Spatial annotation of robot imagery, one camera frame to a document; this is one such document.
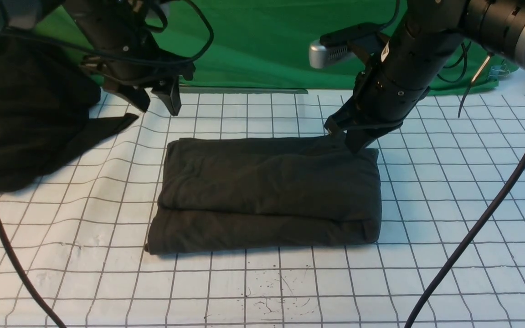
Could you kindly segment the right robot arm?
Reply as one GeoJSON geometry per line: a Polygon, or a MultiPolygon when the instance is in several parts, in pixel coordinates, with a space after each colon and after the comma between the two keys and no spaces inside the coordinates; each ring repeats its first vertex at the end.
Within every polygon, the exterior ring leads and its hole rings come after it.
{"type": "Polygon", "coordinates": [[[365,65],[350,99],[325,122],[352,152],[399,129],[465,39],[525,70],[525,0],[409,0],[391,36],[365,22],[321,36],[365,65]]]}

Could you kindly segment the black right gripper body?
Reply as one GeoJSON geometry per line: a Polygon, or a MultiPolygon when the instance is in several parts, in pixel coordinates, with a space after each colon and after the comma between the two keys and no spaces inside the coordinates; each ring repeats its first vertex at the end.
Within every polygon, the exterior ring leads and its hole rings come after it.
{"type": "Polygon", "coordinates": [[[426,32],[411,18],[389,37],[356,76],[351,98],[331,115],[347,118],[347,130],[398,128],[464,39],[452,31],[426,32]]]}

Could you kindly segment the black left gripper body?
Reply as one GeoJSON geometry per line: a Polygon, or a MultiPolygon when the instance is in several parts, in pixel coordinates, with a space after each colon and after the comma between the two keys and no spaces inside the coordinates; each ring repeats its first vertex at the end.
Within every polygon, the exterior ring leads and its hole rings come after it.
{"type": "Polygon", "coordinates": [[[164,50],[154,35],[168,27],[168,0],[67,0],[64,9],[91,45],[83,68],[133,90],[177,89],[192,80],[196,57],[164,50]]]}

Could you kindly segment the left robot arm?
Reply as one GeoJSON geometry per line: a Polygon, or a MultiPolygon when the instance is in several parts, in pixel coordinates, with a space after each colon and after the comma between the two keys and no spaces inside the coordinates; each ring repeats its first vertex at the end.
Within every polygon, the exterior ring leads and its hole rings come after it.
{"type": "Polygon", "coordinates": [[[157,96],[171,116],[181,110],[180,79],[192,79],[194,60],[163,50],[154,39],[168,21],[155,0],[0,0],[0,34],[71,48],[84,53],[79,68],[103,77],[105,92],[147,112],[157,96]],[[90,49],[31,33],[64,7],[90,49]]]}

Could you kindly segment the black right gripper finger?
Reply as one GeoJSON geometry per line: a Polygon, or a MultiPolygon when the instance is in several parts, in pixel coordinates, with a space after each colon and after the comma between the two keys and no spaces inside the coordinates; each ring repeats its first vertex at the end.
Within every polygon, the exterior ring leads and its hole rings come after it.
{"type": "Polygon", "coordinates": [[[345,145],[355,154],[390,132],[392,128],[348,129],[345,131],[345,145]]]}
{"type": "Polygon", "coordinates": [[[340,133],[344,133],[348,128],[349,120],[347,118],[336,118],[335,116],[329,116],[324,123],[324,128],[331,136],[336,136],[340,133]]]}

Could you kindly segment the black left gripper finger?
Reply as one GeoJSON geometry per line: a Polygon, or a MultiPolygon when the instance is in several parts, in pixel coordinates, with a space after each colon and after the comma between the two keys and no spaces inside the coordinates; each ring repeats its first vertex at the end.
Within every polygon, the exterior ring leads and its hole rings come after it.
{"type": "Polygon", "coordinates": [[[146,113],[148,111],[151,100],[145,89],[123,85],[119,82],[104,82],[103,89],[105,92],[125,100],[140,112],[146,113]]]}
{"type": "Polygon", "coordinates": [[[166,106],[171,116],[178,116],[181,110],[180,81],[178,78],[160,80],[151,89],[151,92],[166,106]]]}

